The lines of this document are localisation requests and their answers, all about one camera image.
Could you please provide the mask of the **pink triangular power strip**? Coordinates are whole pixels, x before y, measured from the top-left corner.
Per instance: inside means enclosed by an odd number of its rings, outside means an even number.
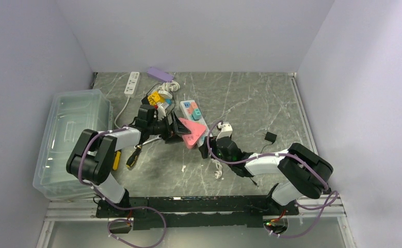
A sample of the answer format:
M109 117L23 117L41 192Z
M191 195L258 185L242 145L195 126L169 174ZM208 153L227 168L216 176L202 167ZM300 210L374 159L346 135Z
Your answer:
M206 131L206 126L181 117L179 117L179 121L191 132L190 134L182 135L182 139L186 148L193 149Z

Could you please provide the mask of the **white long power strip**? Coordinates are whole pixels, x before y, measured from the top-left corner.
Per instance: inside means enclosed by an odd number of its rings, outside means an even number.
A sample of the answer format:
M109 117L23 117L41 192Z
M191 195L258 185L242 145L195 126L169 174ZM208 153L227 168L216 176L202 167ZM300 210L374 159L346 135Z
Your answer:
M205 127L203 134L198 138L196 143L198 147L202 146L205 138L207 137L209 128L207 126L205 119L203 118L203 115L201 113L198 104L196 103L195 100L183 100L180 101L180 109L183 113L184 119L196 122Z

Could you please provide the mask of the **black power adapter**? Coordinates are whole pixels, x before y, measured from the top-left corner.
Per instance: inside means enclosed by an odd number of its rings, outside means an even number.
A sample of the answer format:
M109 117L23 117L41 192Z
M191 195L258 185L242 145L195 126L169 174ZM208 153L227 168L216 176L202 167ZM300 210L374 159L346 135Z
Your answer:
M271 143L275 143L277 140L277 135L268 131L265 134L264 140L271 142Z

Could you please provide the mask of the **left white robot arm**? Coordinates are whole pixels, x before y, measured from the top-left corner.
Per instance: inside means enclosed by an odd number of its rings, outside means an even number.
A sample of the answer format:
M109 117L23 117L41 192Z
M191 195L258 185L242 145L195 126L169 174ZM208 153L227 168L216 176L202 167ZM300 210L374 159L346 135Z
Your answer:
M166 143L175 143L190 133L174 112L159 119L156 107L142 104L127 126L100 132L83 130L67 160L66 171L106 200L112 213L123 217L129 213L131 204L128 190L111 174L116 152L140 146L151 135L159 136Z

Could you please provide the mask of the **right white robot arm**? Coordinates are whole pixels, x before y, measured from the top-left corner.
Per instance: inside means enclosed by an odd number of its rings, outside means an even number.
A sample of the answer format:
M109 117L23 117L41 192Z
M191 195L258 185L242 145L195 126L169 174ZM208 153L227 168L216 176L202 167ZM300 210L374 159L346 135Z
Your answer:
M266 207L272 214L281 213L287 204L302 196L320 198L329 189L328 180L333 173L330 163L300 143L279 152L255 153L243 152L229 136L214 136L205 138L200 151L204 158L210 156L226 164L240 177L283 175L286 182L273 186L267 195Z

